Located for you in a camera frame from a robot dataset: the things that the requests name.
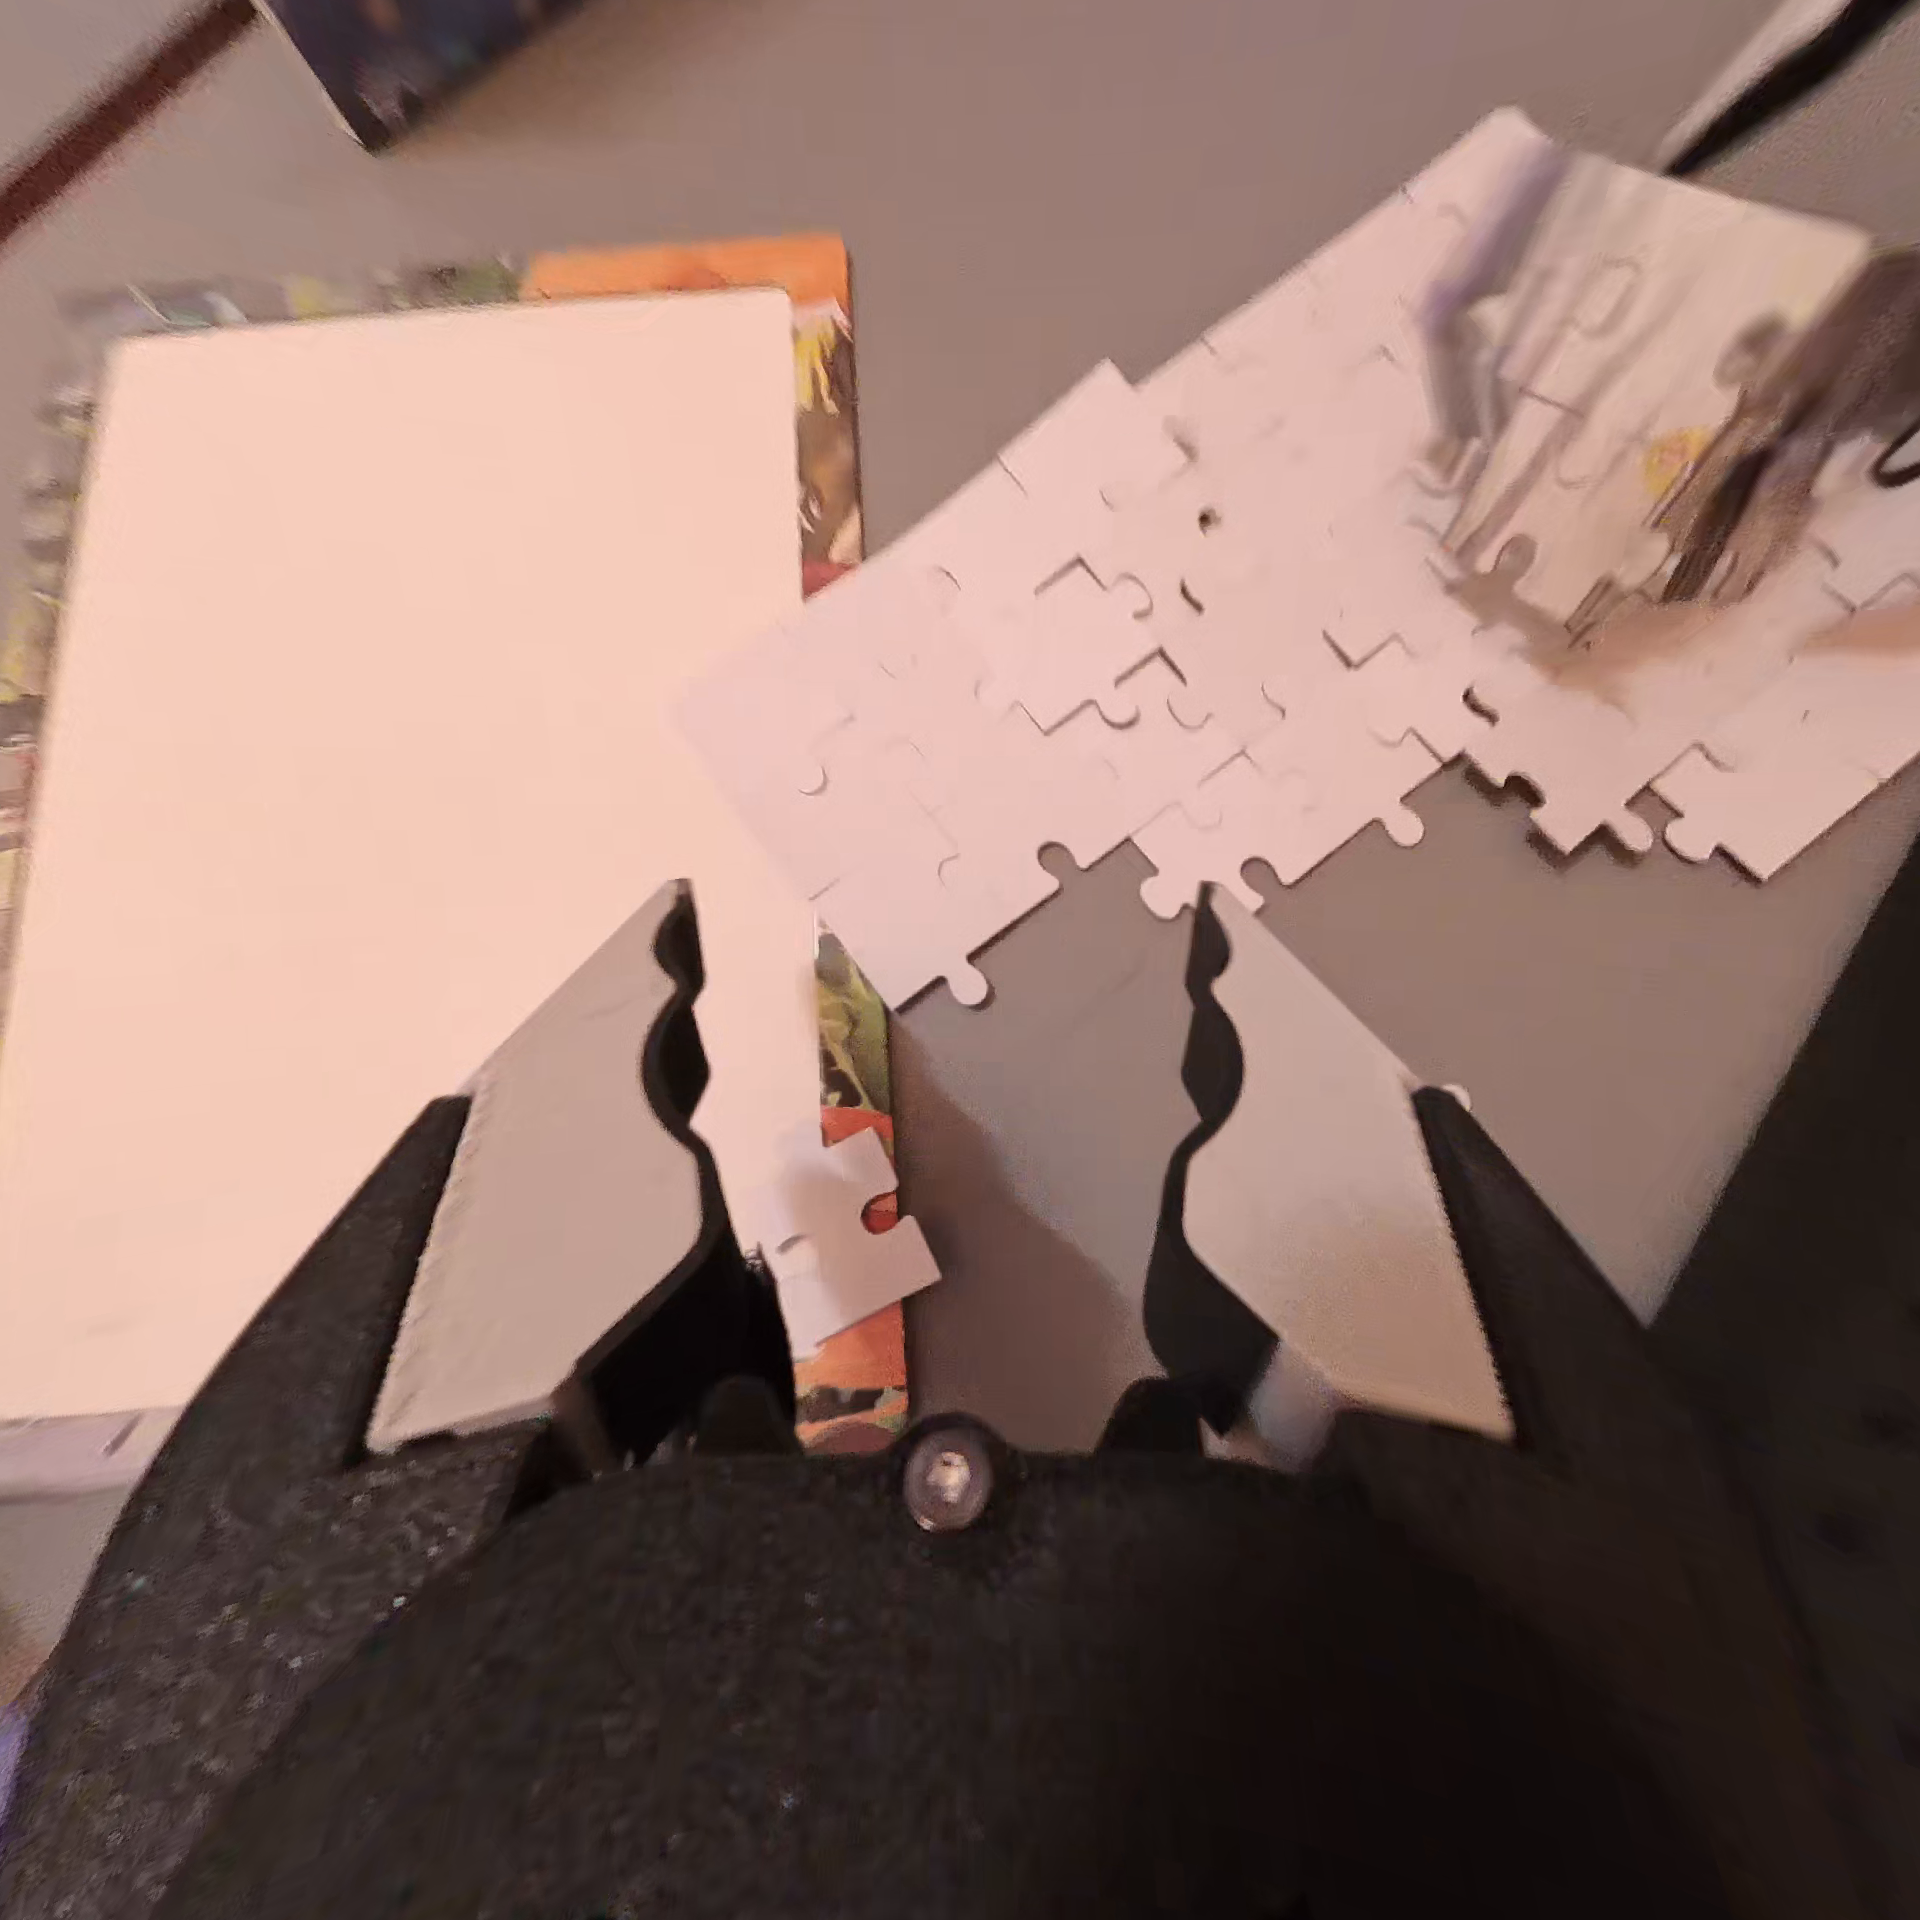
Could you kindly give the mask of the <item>pile of jigsaw pieces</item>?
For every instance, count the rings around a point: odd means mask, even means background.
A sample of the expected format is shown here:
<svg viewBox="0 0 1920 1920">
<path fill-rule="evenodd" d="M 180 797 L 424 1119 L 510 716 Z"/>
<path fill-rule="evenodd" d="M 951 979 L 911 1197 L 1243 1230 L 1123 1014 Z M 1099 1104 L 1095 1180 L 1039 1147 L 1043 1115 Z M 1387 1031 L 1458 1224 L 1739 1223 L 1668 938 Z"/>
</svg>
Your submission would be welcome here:
<svg viewBox="0 0 1920 1920">
<path fill-rule="evenodd" d="M 1145 381 L 1098 366 L 680 726 L 892 1005 L 1123 844 L 1144 903 L 1355 837 L 1451 766 L 1556 855 L 1768 879 L 1916 766 L 1916 428 L 1840 450 L 1792 555 L 1660 603 L 1665 502 L 1860 229 L 1489 115 Z"/>
</svg>

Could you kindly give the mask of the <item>black perforated fabric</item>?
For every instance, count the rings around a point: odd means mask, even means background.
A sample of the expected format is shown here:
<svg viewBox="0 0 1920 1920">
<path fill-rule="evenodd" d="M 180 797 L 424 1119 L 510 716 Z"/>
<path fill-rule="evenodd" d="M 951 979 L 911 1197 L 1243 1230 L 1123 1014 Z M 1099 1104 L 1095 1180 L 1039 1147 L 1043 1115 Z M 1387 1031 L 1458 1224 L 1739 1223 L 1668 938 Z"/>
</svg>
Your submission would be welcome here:
<svg viewBox="0 0 1920 1920">
<path fill-rule="evenodd" d="M 1897 871 L 1655 1318 L 1831 1706 L 1876 1916 L 1918 1916 L 1918 876 Z"/>
</svg>

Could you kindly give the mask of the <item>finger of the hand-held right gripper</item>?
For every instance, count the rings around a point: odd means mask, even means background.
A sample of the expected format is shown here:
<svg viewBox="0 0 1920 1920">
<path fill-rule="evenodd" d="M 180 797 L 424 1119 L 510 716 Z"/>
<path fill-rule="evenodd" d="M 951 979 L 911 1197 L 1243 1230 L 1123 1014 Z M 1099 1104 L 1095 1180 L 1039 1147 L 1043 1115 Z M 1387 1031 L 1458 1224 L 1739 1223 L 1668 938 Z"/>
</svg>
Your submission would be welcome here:
<svg viewBox="0 0 1920 1920">
<path fill-rule="evenodd" d="M 1916 428 L 1918 250 L 1872 254 L 1833 306 L 1770 350 L 1729 423 L 1665 502 L 1660 603 L 1735 603 L 1800 546 L 1819 475 Z"/>
<path fill-rule="evenodd" d="M 1866 7 L 1784 2 L 1665 134 L 1657 176 L 1702 176 L 1809 106 L 1866 47 Z"/>
</svg>

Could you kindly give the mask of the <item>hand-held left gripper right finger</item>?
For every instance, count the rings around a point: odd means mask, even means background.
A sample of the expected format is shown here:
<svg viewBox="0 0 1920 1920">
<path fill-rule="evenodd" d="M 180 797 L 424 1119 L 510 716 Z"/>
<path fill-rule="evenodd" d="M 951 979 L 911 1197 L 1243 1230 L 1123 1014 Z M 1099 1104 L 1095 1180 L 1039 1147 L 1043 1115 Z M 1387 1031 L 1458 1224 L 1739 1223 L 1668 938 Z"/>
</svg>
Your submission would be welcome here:
<svg viewBox="0 0 1920 1920">
<path fill-rule="evenodd" d="M 1184 992 L 1191 1125 L 1144 1280 L 1162 1371 L 1222 1442 L 1322 1442 L 1351 1407 L 1508 1440 L 1424 1082 L 1211 882 Z"/>
</svg>

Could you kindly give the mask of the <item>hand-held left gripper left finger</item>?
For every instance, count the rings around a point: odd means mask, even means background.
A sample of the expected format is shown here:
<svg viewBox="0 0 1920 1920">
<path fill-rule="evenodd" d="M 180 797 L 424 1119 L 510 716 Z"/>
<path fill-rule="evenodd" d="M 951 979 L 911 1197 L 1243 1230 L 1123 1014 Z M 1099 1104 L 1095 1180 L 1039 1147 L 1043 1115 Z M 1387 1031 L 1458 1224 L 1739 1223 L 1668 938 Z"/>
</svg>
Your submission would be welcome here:
<svg viewBox="0 0 1920 1920">
<path fill-rule="evenodd" d="M 657 1452 L 754 1367 L 754 1270 L 694 1126 L 708 1063 L 691 885 L 657 888 L 470 1088 L 372 1452 L 550 1418 Z"/>
</svg>

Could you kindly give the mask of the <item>colourful printed puzzle box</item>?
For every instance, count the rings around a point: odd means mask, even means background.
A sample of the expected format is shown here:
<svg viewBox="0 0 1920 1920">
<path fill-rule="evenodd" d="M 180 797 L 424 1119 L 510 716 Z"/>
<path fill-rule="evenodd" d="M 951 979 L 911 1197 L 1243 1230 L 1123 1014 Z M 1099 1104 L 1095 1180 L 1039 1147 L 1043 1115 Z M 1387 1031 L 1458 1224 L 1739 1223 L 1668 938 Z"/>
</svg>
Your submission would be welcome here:
<svg viewBox="0 0 1920 1920">
<path fill-rule="evenodd" d="M 364 154 L 385 154 L 582 2 L 254 2 Z"/>
</svg>

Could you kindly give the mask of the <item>white-backed jigsaw piece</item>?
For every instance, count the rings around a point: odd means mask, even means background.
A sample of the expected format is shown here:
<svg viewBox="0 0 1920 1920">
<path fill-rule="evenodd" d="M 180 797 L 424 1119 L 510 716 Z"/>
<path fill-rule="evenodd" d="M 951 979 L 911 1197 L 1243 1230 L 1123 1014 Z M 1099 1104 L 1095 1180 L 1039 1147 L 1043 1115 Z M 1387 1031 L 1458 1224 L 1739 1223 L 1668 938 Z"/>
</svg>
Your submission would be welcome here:
<svg viewBox="0 0 1920 1920">
<path fill-rule="evenodd" d="M 831 1143 L 817 1119 L 806 1119 L 782 1138 L 754 1218 L 799 1355 L 942 1280 L 916 1218 L 896 1214 L 882 1230 L 866 1223 L 873 1200 L 896 1195 L 896 1165 L 875 1130 Z"/>
</svg>

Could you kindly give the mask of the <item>grey desk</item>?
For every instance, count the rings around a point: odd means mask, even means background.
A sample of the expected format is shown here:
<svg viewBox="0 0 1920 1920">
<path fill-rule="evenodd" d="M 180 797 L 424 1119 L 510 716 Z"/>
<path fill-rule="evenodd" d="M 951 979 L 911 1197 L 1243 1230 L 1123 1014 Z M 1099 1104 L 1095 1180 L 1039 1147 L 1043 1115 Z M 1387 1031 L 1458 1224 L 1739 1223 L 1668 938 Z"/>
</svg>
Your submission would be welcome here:
<svg viewBox="0 0 1920 1920">
<path fill-rule="evenodd" d="M 1098 358 L 1140 374 L 1503 106 L 1650 163 L 1774 4 L 588 4 L 392 155 L 262 22 L 6 244 L 6 598 L 59 302 L 543 250 L 834 231 L 862 482 L 899 535 Z M 1465 1086 L 1652 1310 L 1916 830 L 1916 774 L 1755 886 L 1665 847 L 1554 867 L 1518 797 L 1428 784 L 1270 899 L 1416 1067 Z M 1123 847 L 896 1021 L 908 1204 L 945 1285 L 919 1403 L 1092 1440 L 1180 1086 L 1186 924 Z"/>
</svg>

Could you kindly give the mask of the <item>animal jigsaw puzzle board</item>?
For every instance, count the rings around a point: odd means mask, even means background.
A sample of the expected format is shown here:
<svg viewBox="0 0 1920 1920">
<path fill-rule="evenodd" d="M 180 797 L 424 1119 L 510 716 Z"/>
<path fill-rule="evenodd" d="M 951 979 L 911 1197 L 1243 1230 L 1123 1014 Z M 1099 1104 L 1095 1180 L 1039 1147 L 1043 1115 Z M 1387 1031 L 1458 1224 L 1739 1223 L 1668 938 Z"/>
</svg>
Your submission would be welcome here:
<svg viewBox="0 0 1920 1920">
<path fill-rule="evenodd" d="M 848 247 L 72 312 L 6 639 L 6 1496 L 128 1487 L 400 1126 L 662 882 L 808 1352 L 820 938 L 674 722 L 862 555 Z"/>
</svg>

